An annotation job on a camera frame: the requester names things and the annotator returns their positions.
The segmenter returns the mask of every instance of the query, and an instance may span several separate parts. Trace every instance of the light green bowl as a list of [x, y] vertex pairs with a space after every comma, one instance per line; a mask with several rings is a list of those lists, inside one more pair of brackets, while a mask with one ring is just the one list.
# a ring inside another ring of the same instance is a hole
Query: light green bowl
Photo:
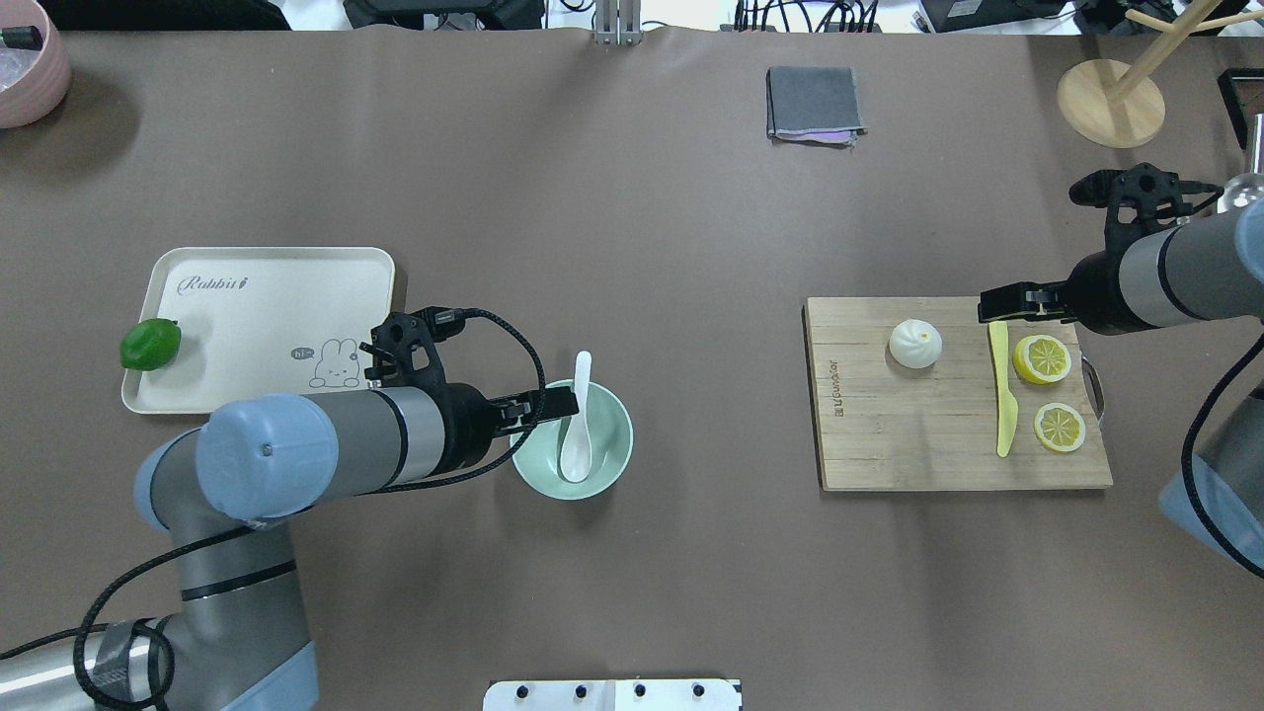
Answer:
[[[549, 387], [569, 386], [573, 381], [557, 381]], [[588, 478], [571, 483], [561, 478], [559, 459], [561, 442], [570, 428], [570, 417], [542, 423], [527, 438], [522, 449], [513, 454], [513, 466], [531, 488], [552, 498], [575, 501], [588, 498], [609, 488], [619, 478], [632, 457], [632, 417], [627, 407], [613, 392], [597, 385], [588, 388], [588, 435], [593, 443], [593, 469]], [[514, 443], [521, 434], [509, 438]]]

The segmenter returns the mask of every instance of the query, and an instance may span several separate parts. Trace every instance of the rabbit cartoon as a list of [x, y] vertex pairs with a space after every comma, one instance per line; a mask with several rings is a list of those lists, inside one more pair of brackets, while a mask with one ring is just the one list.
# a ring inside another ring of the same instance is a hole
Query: rabbit cartoon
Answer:
[[321, 345], [320, 361], [311, 387], [356, 387], [360, 385], [360, 363], [355, 342], [350, 338], [331, 338]]

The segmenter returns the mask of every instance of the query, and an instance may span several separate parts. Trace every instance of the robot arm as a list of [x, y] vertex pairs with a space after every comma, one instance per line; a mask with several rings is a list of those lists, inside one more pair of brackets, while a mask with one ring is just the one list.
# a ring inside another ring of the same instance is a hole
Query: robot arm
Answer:
[[[1066, 281], [982, 292], [980, 323], [1060, 319], [1112, 335], [1264, 318], [1264, 201], [1186, 224], [1174, 220], [1211, 202], [1193, 206], [1186, 195], [1213, 190], [1146, 163], [1086, 177], [1071, 189], [1071, 199], [1107, 207], [1106, 249], [1082, 259]], [[1121, 221], [1121, 207], [1136, 210], [1136, 218]], [[1173, 221], [1162, 224], [1164, 218]], [[1193, 452], [1193, 438], [1220, 392], [1260, 349], [1264, 339], [1212, 391], [1187, 436], [1182, 472], [1159, 502], [1183, 529], [1264, 577], [1264, 383]]]
[[[427, 477], [477, 463], [495, 436], [576, 411], [566, 388], [488, 401], [470, 386], [445, 381], [435, 343], [460, 333], [465, 318], [482, 314], [392, 314], [373, 329], [373, 343], [362, 344], [374, 356], [367, 377], [383, 387], [231, 402], [145, 459], [134, 488], [142, 517], [169, 533], [177, 547], [224, 540], [177, 559], [181, 614], [119, 622], [83, 640], [88, 678], [119, 701], [102, 706], [149, 706], [137, 701], [163, 683], [169, 689], [157, 695], [159, 702], [182, 711], [298, 711], [315, 705], [315, 648], [287, 517], [336, 498], [427, 485]], [[428, 363], [416, 369], [412, 353], [420, 349]], [[530, 345], [528, 352], [538, 366]], [[542, 386], [542, 371], [537, 380]], [[139, 626], [169, 641], [173, 667], [167, 648]], [[0, 662], [0, 707], [99, 708], [100, 700], [76, 678], [72, 653], [66, 643]]]

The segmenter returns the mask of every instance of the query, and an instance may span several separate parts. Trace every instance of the wooden rod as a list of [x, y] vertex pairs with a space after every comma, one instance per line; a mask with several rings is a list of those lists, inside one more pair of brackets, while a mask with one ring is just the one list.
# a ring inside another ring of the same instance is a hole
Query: wooden rod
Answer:
[[[1153, 15], [1146, 15], [1145, 13], [1131, 8], [1124, 16], [1133, 20], [1139, 25], [1145, 25], [1150, 29], [1157, 29], [1159, 32], [1172, 32], [1176, 25], [1172, 23], [1165, 23]], [[1217, 18], [1215, 20], [1207, 20], [1205, 23], [1198, 23], [1194, 25], [1194, 32], [1207, 32], [1208, 29], [1218, 29], [1222, 27], [1235, 25], [1237, 23], [1245, 23], [1250, 20], [1264, 20], [1264, 10], [1253, 10], [1250, 13], [1240, 13], [1236, 15], [1229, 15], [1227, 18]]]
[[1106, 101], [1115, 104], [1131, 94], [1139, 83], [1154, 73], [1154, 70], [1159, 68], [1163, 59], [1167, 59], [1168, 54], [1179, 47], [1217, 5], [1220, 5], [1220, 0], [1194, 0], [1184, 13], [1181, 13], [1177, 22], [1172, 23], [1172, 32], [1165, 32], [1152, 42], [1141, 58], [1129, 67], [1114, 86], [1106, 90]]

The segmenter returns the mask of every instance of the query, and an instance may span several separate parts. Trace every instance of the lime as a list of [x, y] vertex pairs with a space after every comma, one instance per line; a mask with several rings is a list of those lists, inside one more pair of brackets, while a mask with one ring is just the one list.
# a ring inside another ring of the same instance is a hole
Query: lime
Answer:
[[169, 319], [145, 319], [119, 343], [119, 363], [133, 371], [154, 371], [179, 350], [179, 326]]
[[1029, 335], [1014, 347], [1014, 369], [1028, 382], [1054, 383], [1071, 372], [1071, 352], [1052, 335]]
[[1085, 419], [1071, 405], [1050, 402], [1036, 410], [1035, 436], [1054, 452], [1074, 452], [1085, 443]]

